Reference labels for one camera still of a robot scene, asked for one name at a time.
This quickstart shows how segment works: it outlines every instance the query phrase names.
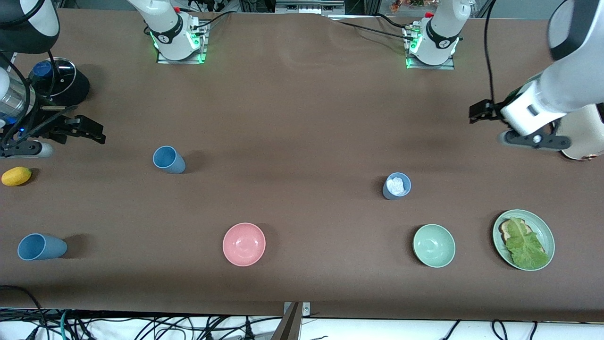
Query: white tissue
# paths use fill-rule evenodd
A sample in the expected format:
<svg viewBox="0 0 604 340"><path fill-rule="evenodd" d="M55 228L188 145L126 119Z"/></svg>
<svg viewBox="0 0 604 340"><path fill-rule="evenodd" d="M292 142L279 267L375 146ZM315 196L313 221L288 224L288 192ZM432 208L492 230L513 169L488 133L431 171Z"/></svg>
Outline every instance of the white tissue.
<svg viewBox="0 0 604 340"><path fill-rule="evenodd" d="M405 194L405 185L403 179L395 177L386 181L386 188L395 196L403 196Z"/></svg>

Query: lettuce leaf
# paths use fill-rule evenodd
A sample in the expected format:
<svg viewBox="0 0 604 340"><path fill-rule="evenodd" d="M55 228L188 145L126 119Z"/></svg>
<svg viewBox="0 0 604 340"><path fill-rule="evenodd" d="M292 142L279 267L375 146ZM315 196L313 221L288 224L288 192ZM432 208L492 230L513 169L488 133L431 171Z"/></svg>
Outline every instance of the lettuce leaf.
<svg viewBox="0 0 604 340"><path fill-rule="evenodd" d="M537 234L527 232L520 218L512 217L507 224L506 248L512 254L514 263L523 269L538 269L547 264L549 257L542 250Z"/></svg>

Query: green bowl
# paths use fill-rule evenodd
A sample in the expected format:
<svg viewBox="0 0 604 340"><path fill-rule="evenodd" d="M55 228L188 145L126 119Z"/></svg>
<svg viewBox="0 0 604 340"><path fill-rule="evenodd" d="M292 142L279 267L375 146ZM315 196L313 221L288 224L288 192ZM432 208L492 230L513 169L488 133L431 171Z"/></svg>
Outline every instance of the green bowl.
<svg viewBox="0 0 604 340"><path fill-rule="evenodd" d="M453 261L455 240L444 227L426 224L413 237L413 252L425 265L442 268Z"/></svg>
<svg viewBox="0 0 604 340"><path fill-rule="evenodd" d="M547 263L544 264L542 267L537 269L524 269L514 264L514 261L512 260L512 254L507 250L506 244L503 241L503 235L501 234L501 231L499 229L501 223L505 222L506 220L509 220L512 217L522 218L524 221L526 221L527 225L531 229L533 229L533 231L537 234L537 239L539 240L541 246L543 246L543 249L545 250L545 253L549 257ZM497 221L495 221L495 225L493 225L493 243L495 243L495 249L497 249L499 255L501 255L501 257L507 263L509 263L514 268L526 270L528 272L534 272L536 270L541 270L545 268L548 264L550 264L551 259L554 257L554 251L556 250L556 245L554 243L554 235L551 234L550 227L547 226L547 223L545 223L541 218L539 218L539 216L533 214L532 212L521 209L508 210L497 218Z"/></svg>

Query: lemon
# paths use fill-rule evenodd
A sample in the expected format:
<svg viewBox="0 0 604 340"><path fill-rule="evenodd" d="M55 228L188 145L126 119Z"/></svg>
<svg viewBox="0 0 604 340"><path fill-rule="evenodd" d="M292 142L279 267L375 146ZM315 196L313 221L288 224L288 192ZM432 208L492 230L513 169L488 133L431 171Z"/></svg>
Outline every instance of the lemon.
<svg viewBox="0 0 604 340"><path fill-rule="evenodd" d="M2 174L2 184L6 186L17 186L29 181L30 178L31 170L24 166L18 166Z"/></svg>

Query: plate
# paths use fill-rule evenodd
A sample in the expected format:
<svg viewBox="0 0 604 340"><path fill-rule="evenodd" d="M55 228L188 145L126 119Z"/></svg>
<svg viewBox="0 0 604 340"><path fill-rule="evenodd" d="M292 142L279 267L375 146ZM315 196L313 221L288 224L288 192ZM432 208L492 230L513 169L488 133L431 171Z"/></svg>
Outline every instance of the plate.
<svg viewBox="0 0 604 340"><path fill-rule="evenodd" d="M539 240L541 246L543 246L543 249L545 250L545 253L549 257L547 263L542 267L537 269L524 269L518 267L516 264L514 264L514 261L512 261L512 254L509 250L507 250L506 244L503 241L503 236L499 229L501 223L505 222L506 220L509 220L512 217L522 218L524 221L526 221L527 225L531 229L533 229L533 232L537 234L537 239ZM534 272L536 270L541 270L545 268L548 264L550 264L551 259L554 257L554 251L556 250L556 245L554 243L554 235L551 234L550 227L547 226L547 223L545 223L544 220L542 220L539 216L533 214L532 212L521 209L508 210L497 218L497 221L495 221L495 224L493 225L493 243L495 243L495 249L497 249L499 255L501 255L501 257L507 263L509 263L514 268L526 270L528 272Z"/></svg>
<svg viewBox="0 0 604 340"><path fill-rule="evenodd" d="M239 223L232 226L222 240L222 252L235 266L247 267L258 262L264 254L266 239L258 226Z"/></svg>
<svg viewBox="0 0 604 340"><path fill-rule="evenodd" d="M413 252L426 266L442 268L455 257L455 240L445 227L426 224L413 237Z"/></svg>

